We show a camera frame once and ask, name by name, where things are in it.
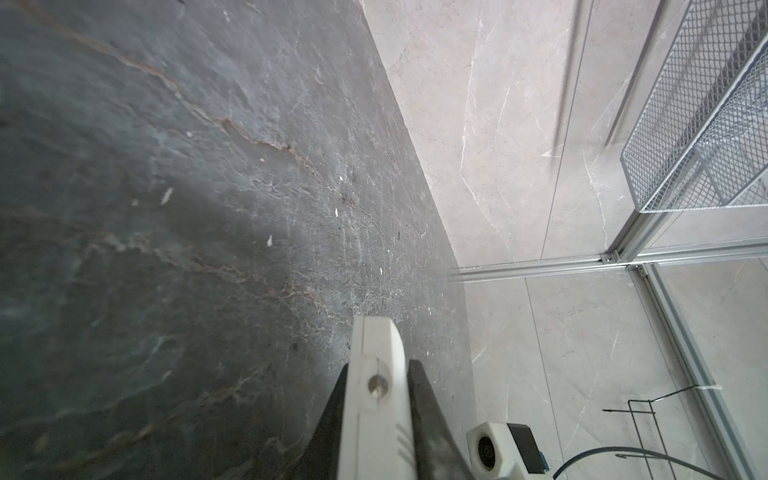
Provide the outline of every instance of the white paint speck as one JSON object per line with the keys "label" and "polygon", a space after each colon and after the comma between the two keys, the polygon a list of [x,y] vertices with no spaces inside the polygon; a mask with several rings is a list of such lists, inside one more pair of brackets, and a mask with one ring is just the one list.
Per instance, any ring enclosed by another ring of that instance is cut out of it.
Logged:
{"label": "white paint speck", "polygon": [[170,196],[174,194],[174,188],[171,187],[168,190],[165,191],[165,195],[163,195],[163,200],[160,200],[160,205],[165,205],[170,200]]}

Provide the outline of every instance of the black lens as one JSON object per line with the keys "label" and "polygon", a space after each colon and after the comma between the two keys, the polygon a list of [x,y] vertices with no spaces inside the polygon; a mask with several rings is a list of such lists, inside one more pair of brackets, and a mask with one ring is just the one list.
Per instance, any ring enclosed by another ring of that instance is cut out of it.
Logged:
{"label": "black lens", "polygon": [[496,451],[493,448],[493,442],[488,437],[482,437],[478,441],[478,454],[480,455],[480,461],[488,470],[493,469],[493,465],[496,465]]}

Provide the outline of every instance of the metal mesh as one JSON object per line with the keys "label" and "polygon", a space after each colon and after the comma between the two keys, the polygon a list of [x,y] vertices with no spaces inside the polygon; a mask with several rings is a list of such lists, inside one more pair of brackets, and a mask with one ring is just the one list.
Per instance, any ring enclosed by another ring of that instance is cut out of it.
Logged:
{"label": "metal mesh", "polygon": [[765,2],[691,1],[621,154],[639,211],[768,203],[766,33]]}

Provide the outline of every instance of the white plastic object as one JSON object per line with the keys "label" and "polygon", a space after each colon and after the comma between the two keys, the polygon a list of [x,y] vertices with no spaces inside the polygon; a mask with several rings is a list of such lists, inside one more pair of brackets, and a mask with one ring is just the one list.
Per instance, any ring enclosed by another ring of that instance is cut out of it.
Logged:
{"label": "white plastic object", "polygon": [[395,323],[381,316],[355,316],[339,480],[416,479],[407,368]]}
{"label": "white plastic object", "polygon": [[[483,465],[478,452],[478,443],[482,437],[491,439],[495,453],[495,462],[492,468]],[[531,478],[543,478],[543,475],[532,475],[523,463],[522,456],[512,438],[506,423],[486,422],[474,427],[467,432],[467,446],[469,447],[469,463],[472,473],[479,480],[529,480]]]}

